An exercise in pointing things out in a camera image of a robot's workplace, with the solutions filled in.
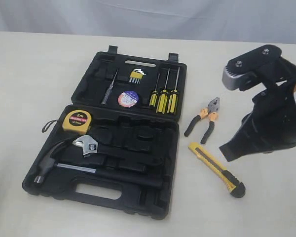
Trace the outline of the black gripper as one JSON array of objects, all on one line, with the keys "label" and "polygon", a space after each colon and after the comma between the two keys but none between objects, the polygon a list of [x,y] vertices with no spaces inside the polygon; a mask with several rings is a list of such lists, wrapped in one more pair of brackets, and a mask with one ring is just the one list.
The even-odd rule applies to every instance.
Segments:
[{"label": "black gripper", "polygon": [[289,86],[284,97],[275,102],[263,100],[263,107],[247,115],[239,132],[219,147],[228,162],[296,146],[296,84]]}]

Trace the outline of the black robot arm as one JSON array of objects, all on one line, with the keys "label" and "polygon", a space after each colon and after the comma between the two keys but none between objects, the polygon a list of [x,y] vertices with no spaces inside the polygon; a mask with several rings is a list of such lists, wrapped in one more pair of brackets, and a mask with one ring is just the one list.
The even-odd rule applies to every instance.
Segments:
[{"label": "black robot arm", "polygon": [[242,118],[240,128],[220,146],[227,161],[296,147],[296,65],[282,57],[246,72],[227,65],[222,82],[229,90],[265,86],[252,98],[252,111]]}]

